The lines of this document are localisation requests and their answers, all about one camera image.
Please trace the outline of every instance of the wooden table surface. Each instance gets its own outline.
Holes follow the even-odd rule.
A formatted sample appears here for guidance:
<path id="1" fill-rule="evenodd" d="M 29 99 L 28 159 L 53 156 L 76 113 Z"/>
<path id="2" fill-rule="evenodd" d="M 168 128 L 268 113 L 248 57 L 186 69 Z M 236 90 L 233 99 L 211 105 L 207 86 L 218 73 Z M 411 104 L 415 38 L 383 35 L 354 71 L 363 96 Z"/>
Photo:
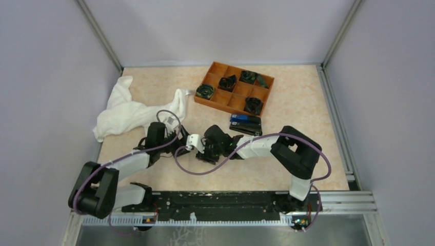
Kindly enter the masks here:
<path id="1" fill-rule="evenodd" d="M 262 115 L 263 134 L 279 132 L 283 126 L 293 126 L 318 142 L 332 164 L 329 178 L 317 181 L 320 190 L 349 190 L 342 160 L 323 96 L 317 69 L 303 66 L 240 66 L 244 69 L 275 77 L 273 88 Z M 130 92 L 133 100 L 147 106 L 164 105 L 173 100 L 176 89 L 196 89 L 208 67 L 150 67 L 125 68 L 123 75 L 133 76 Z M 187 116 L 183 120 L 186 130 L 203 135 L 216 124 L 230 136 L 241 133 L 231 131 L 230 114 L 188 98 Z M 105 163 L 131 152 L 146 135 L 143 127 L 104 139 L 99 163 Z M 178 158 L 188 170 L 204 172 L 214 165 L 195 159 L 195 154 Z M 325 162 L 319 160 L 314 177 L 325 175 Z M 156 191 L 273 191 L 288 190 L 290 173 L 273 157 L 231 160 L 219 170 L 205 176 L 192 176 L 181 171 L 173 158 L 160 158 L 153 166 L 139 171 L 120 182 L 151 186 Z"/>

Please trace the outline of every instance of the white bracket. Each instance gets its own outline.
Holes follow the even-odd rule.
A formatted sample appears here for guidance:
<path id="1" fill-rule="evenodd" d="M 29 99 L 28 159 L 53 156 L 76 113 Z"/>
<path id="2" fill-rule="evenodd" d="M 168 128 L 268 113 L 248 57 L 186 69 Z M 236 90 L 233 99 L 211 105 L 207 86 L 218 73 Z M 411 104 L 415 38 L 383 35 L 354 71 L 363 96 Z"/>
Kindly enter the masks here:
<path id="1" fill-rule="evenodd" d="M 187 137 L 186 148 L 192 150 L 193 147 L 198 149 L 199 152 L 204 153 L 204 145 L 201 142 L 201 136 L 199 134 L 192 134 Z"/>

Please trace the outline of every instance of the metal frame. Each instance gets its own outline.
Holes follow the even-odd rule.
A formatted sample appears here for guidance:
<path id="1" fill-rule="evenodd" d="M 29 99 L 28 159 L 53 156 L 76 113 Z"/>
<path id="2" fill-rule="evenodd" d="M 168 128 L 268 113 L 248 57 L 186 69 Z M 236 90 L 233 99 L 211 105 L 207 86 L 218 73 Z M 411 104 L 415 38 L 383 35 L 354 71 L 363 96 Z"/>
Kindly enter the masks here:
<path id="1" fill-rule="evenodd" d="M 109 58 L 112 60 L 113 64 L 121 73 L 123 67 L 119 62 L 118 57 L 115 52 L 111 48 L 109 42 L 105 38 L 101 28 L 98 23 L 94 19 L 89 7 L 85 3 L 84 0 L 74 0 L 81 11 L 83 12 L 86 20 L 89 23 L 89 26 L 94 31 L 96 37 L 99 39 L 101 45 L 106 51 Z M 331 62 L 334 54 L 338 50 L 341 42 L 343 41 L 349 27 L 351 26 L 355 15 L 360 10 L 363 5 L 364 0 L 355 0 L 349 13 L 347 14 L 342 27 L 340 28 L 334 42 L 332 43 L 328 53 L 321 64 L 317 64 L 317 70 L 320 78 L 320 82 L 322 85 L 323 93 L 325 96 L 326 104 L 328 107 L 329 115 L 331 117 L 332 126 L 334 129 L 334 133 L 337 139 L 337 144 L 339 146 L 340 155 L 343 160 L 343 168 L 346 173 L 347 180 L 349 184 L 351 182 L 356 182 L 359 190 L 361 189 L 361 183 L 358 176 L 358 172 L 355 166 L 355 161 L 353 158 L 353 154 L 351 151 L 351 147 L 348 141 L 348 137 L 346 134 L 346 129 L 343 125 L 343 121 L 340 115 L 340 111 L 337 106 L 337 101 L 335 99 L 333 87 L 330 83 L 327 67 Z M 373 197 L 372 192 L 370 191 L 321 191 L 320 192 L 322 198 L 323 211 L 319 213 L 322 215 L 363 215 L 364 221 L 366 224 L 367 235 L 370 238 L 370 242 L 372 245 L 389 245 L 387 240 L 387 236 L 382 227 L 382 222 L 378 214 L 378 209 Z M 287 216 L 298 216 L 305 215 L 305 212 L 291 212 L 287 214 Z M 140 217 L 152 216 L 150 213 L 122 213 L 122 212 L 114 212 L 113 219 L 115 225 L 117 226 L 132 226 L 135 223 L 140 223 Z M 282 223 L 282 221 L 263 221 L 261 223 Z M 70 213 L 70 218 L 68 221 L 68 225 L 66 228 L 66 232 L 64 234 L 64 239 L 62 241 L 62 245 L 72 246 L 76 245 L 77 239 L 80 234 L 80 229 L 83 226 L 92 226 L 92 225 L 108 225 L 107 220 L 98 220 L 95 218 L 88 218 L 87 216 L 77 215 L 74 212 Z M 205 224 L 213 225 L 213 222 L 203 223 L 201 221 L 196 221 L 194 218 L 191 218 L 190 221 L 186 221 L 186 223 L 179 223 L 179 221 L 175 221 L 174 223 L 166 222 L 161 223 L 161 226 L 204 226 Z M 237 223 L 228 223 L 228 226 L 234 226 Z"/>

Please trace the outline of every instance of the beige table surface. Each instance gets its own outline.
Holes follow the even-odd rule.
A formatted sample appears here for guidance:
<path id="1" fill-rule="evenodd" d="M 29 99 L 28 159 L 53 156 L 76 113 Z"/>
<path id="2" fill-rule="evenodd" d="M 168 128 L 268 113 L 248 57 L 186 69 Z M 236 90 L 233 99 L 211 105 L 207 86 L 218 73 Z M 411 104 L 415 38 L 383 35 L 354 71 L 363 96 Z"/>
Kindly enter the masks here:
<path id="1" fill-rule="evenodd" d="M 322 88 L 315 66 L 241 66 L 243 69 L 275 77 L 273 88 L 262 115 L 263 134 L 279 132 L 283 126 L 293 126 L 318 142 L 332 164 L 331 176 L 316 182 L 320 190 L 348 190 L 337 142 L 335 140 Z M 133 76 L 130 92 L 133 100 L 148 106 L 164 105 L 173 100 L 177 88 L 196 89 L 208 67 L 126 68 L 123 75 Z M 230 136 L 230 114 L 213 109 L 188 98 L 187 116 L 183 125 L 189 133 L 203 135 L 216 124 Z M 105 163 L 131 152 L 145 136 L 143 127 L 104 139 L 99 163 Z M 179 158 L 188 170 L 204 172 L 214 165 L 198 161 L 195 154 Z M 313 177 L 325 175 L 327 167 L 321 159 Z M 153 166 L 120 182 L 140 182 L 156 191 L 257 191 L 288 190 L 290 173 L 273 157 L 232 160 L 206 176 L 192 176 L 181 171 L 173 158 L 160 158 Z"/>

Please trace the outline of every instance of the gray floor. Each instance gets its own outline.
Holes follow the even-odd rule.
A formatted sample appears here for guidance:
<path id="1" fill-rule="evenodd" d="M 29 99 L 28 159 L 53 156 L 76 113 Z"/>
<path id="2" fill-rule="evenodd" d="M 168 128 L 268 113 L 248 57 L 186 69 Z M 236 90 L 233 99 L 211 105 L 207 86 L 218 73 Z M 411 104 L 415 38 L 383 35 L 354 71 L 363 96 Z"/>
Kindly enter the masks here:
<path id="1" fill-rule="evenodd" d="M 109 227 L 82 227 L 77 245 L 370 245 L 362 216 L 323 215 L 307 233 L 285 227 L 153 227 L 119 236 Z"/>

